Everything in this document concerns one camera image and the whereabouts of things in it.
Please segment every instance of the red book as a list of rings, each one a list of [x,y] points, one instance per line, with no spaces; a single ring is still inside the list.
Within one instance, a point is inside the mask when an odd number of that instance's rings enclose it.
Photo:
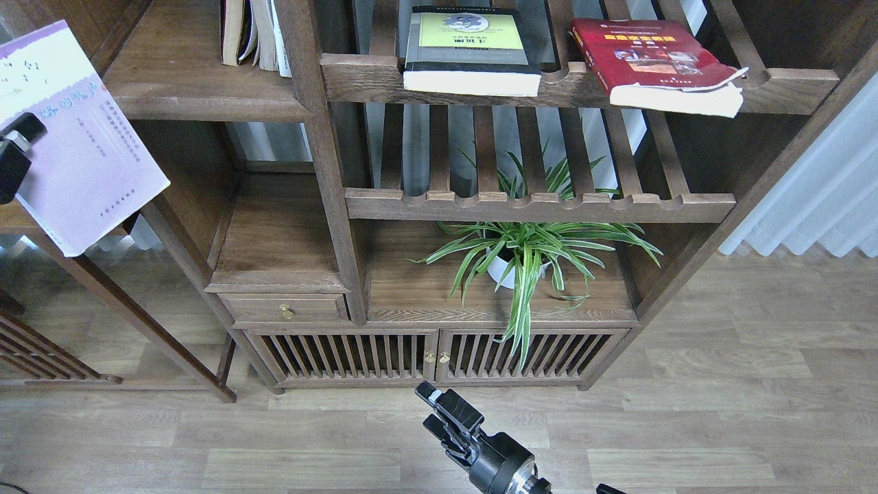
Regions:
[[[571,34],[611,105],[734,117],[744,98],[720,63],[672,20],[576,18]]]

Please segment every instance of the slatted cabinet door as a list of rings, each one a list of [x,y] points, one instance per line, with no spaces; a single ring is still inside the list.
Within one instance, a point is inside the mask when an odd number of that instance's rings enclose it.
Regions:
[[[433,381],[438,330],[250,330],[279,388],[416,386]]]
[[[502,331],[443,331],[436,381],[448,384],[551,385],[584,381],[625,336],[627,329],[532,330],[530,351],[520,351]]]

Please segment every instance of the wooden floor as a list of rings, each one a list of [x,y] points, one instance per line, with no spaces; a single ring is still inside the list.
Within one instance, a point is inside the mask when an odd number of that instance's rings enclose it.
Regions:
[[[93,257],[214,365],[222,331],[166,254]],[[38,253],[19,244],[0,268],[25,319],[99,372],[187,382]],[[487,431],[536,454],[556,494],[876,493],[877,295],[875,259],[717,255],[591,390],[458,391]],[[34,494],[475,491],[421,428],[411,389],[274,396],[237,359],[230,383],[233,405],[206,391],[0,390],[0,480]]]

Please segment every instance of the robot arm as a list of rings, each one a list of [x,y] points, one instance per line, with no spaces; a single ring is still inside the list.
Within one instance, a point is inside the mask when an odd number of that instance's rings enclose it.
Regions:
[[[538,478],[534,455],[505,432],[485,435],[485,416],[453,389],[444,393],[422,382],[414,393],[433,408],[424,420],[445,454],[485,494],[551,494],[551,483]],[[601,484],[597,494],[625,494]]]

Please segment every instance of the brass drawer knob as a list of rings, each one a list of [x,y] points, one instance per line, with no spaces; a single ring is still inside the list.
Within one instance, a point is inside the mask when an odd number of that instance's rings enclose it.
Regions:
[[[295,316],[295,315],[296,315],[296,311],[293,310],[293,309],[290,309],[290,306],[289,306],[289,305],[287,305],[287,304],[285,304],[285,303],[281,304],[281,306],[280,306],[280,316],[281,316],[282,318],[284,318],[284,319],[286,319],[286,320],[290,320],[290,319],[292,319],[292,317]]]

